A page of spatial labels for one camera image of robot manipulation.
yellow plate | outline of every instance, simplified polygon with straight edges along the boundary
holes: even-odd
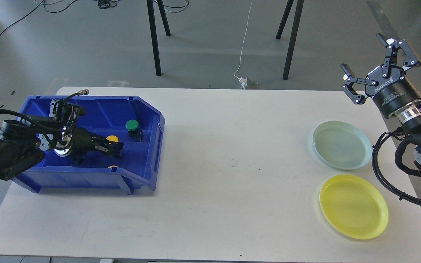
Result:
[[[354,175],[329,178],[321,188],[319,203],[329,223],[352,238],[375,238],[388,223],[389,213],[381,193]]]

light green plate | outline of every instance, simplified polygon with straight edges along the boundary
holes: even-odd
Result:
[[[389,212],[381,193],[354,175],[329,178],[319,193],[319,203],[329,223],[352,238],[375,238],[388,223]]]
[[[328,121],[313,133],[316,153],[327,164],[342,170],[358,169],[371,159],[371,144],[354,125]]]

black cable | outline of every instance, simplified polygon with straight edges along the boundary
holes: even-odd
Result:
[[[72,1],[69,5],[67,5],[67,7],[65,7],[63,10],[59,10],[59,11],[48,11],[48,10],[46,10],[45,0],[42,0],[40,3],[43,3],[43,8],[45,9],[46,12],[55,14],[55,13],[63,12],[64,10],[66,10],[70,5],[72,5],[76,1],[77,0]]]
[[[10,24],[7,28],[5,28],[1,33],[0,33],[0,37],[1,35],[8,29],[10,28],[12,25],[16,24],[17,22],[19,22],[20,20],[26,18],[27,16],[29,16],[33,11],[35,11],[37,9],[37,7],[39,7],[42,4],[42,2],[40,2],[33,10],[31,10],[28,14],[26,14],[24,17],[20,18],[19,20],[17,20],[16,22]]]
[[[116,2],[119,2],[120,0],[95,0],[95,1],[97,1],[98,8],[107,9],[107,8],[110,8],[110,7],[117,6]]]
[[[25,114],[22,114],[22,113],[19,113],[17,111],[5,110],[3,108],[0,108],[0,114],[7,114],[7,115],[13,115],[13,116],[19,117],[23,120],[26,120],[26,121],[30,122],[32,125],[40,127],[42,129],[45,129],[45,130],[52,130],[54,132],[63,132],[64,131],[62,129],[54,129],[54,128],[50,128],[50,127],[41,125],[37,121],[32,120],[29,116],[27,116]]]
[[[395,134],[395,132],[393,133],[383,133],[378,141],[376,142],[376,144],[373,146],[373,154],[371,155],[371,164],[373,166],[373,172],[376,175],[376,178],[378,178],[379,182],[389,191],[391,191],[392,193],[394,193],[395,195],[399,196],[399,200],[406,200],[409,201],[411,203],[414,203],[416,205],[420,205],[421,206],[421,199],[413,197],[411,195],[408,195],[404,192],[402,192],[401,190],[395,188],[391,183],[389,183],[386,178],[383,176],[383,174],[381,173],[381,170],[379,169],[379,165],[378,165],[378,153],[379,153],[379,149],[381,148],[381,146],[383,145],[384,142],[386,142],[386,140],[388,140],[390,137],[397,137],[397,134]]]

chair leg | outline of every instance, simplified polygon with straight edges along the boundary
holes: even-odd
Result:
[[[163,27],[165,28],[165,34],[170,36],[170,28],[168,27],[168,20],[167,15],[165,14],[165,7],[163,6],[162,0],[157,0],[157,4],[159,5],[160,16],[162,16]]]
[[[287,80],[289,78],[290,65],[292,63],[293,50],[295,49],[295,41],[297,40],[298,27],[300,25],[301,11],[303,10],[304,0],[297,1],[295,9],[295,17],[293,19],[292,33],[290,35],[289,50],[287,51],[287,58],[285,60],[284,75],[282,78]]]
[[[292,8],[294,0],[288,0],[287,5],[285,6],[284,14],[282,15],[282,20],[280,21],[279,30],[277,30],[277,39],[280,39],[282,36],[282,31],[284,31],[285,24],[287,23],[287,18],[289,18],[290,10]]]
[[[152,50],[153,50],[153,58],[155,62],[155,73],[157,74],[157,76],[161,76],[162,70],[160,69],[159,44],[157,41],[157,28],[155,27],[155,15],[153,13],[152,0],[147,0],[147,12],[149,13],[149,25],[151,28]]]

cable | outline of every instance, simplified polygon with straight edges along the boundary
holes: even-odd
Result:
[[[44,4],[44,5],[54,5],[54,4],[57,4],[57,3],[61,2],[61,1],[63,1],[63,0],[58,0],[57,2],[53,2],[53,3],[49,3],[49,4]],[[40,3],[37,2],[37,0],[34,0],[34,2],[37,3],[37,4],[41,4],[42,2],[44,2],[44,0],[42,0]]]
[[[167,12],[169,12],[169,13],[180,13],[180,12],[183,12],[189,6],[189,1],[188,0],[184,0],[184,2],[185,2],[185,5],[182,6],[182,7],[171,7],[169,5],[163,5],[164,7],[170,7],[170,8],[182,8],[181,10],[178,10],[178,11],[170,11],[170,10],[167,10],[165,8],[164,8],[164,10],[167,11]]]
[[[67,5],[67,7],[65,7],[64,9],[62,9],[62,10],[59,10],[59,11],[48,11],[47,9],[46,9],[46,6],[47,6],[47,4],[45,4],[45,0],[42,0],[40,3],[43,3],[43,8],[45,9],[45,11],[46,12],[48,12],[48,13],[52,13],[52,14],[55,14],[55,13],[60,13],[60,12],[63,12],[64,10],[66,10],[70,5],[72,5],[73,3],[75,3],[77,0],[74,0],[74,1],[72,1],[69,5]]]
[[[241,56],[243,55],[243,47],[244,47],[244,40],[246,39],[246,33],[248,31],[248,23],[249,23],[249,14],[251,13],[251,7],[253,6],[253,0],[251,0],[251,5],[249,5],[249,11],[248,11],[248,20],[246,21],[246,30],[244,31],[244,37],[243,37],[243,44],[241,45],[241,53],[240,53],[240,63],[238,65],[237,70],[234,73],[235,78],[239,79],[237,77],[237,75],[235,75],[238,71],[239,68],[241,67]]]
[[[95,1],[97,1],[98,8],[107,9],[110,7],[117,6],[116,2],[119,2],[120,0],[95,0]]]
[[[392,193],[394,193],[395,195],[397,195],[399,197],[399,200],[406,200],[409,201],[411,203],[414,203],[416,205],[420,205],[421,206],[421,199],[413,197],[411,195],[408,195],[404,192],[402,192],[401,190],[395,188],[391,183],[389,183],[386,178],[383,176],[383,174],[381,173],[380,169],[379,169],[379,165],[378,165],[378,153],[379,153],[379,149],[381,148],[381,145],[383,145],[384,142],[386,142],[386,140],[388,140],[390,137],[396,137],[398,136],[397,131],[393,131],[392,133],[383,133],[378,141],[376,142],[376,144],[373,146],[373,154],[371,155],[371,164],[373,166],[373,172],[376,175],[376,178],[378,178],[379,182],[389,191],[391,191]]]
[[[37,121],[32,120],[29,116],[27,116],[25,114],[22,114],[22,113],[19,113],[17,111],[5,110],[3,108],[0,108],[0,114],[7,114],[7,115],[13,115],[13,116],[19,117],[19,118],[21,118],[23,120],[28,121],[32,125],[37,126],[37,127],[40,127],[42,129],[51,130],[51,131],[54,131],[54,132],[64,132],[63,129],[54,129],[54,128],[50,128],[50,127],[41,125]]]
[[[0,37],[1,35],[8,29],[10,28],[12,25],[16,24],[17,22],[19,22],[20,20],[26,18],[27,16],[29,16],[33,11],[35,11],[37,9],[37,7],[40,6],[40,4],[38,4],[33,10],[31,10],[28,14],[26,14],[24,17],[20,18],[19,20],[17,20],[16,22],[10,24],[7,28],[5,28],[1,33],[0,33]]]

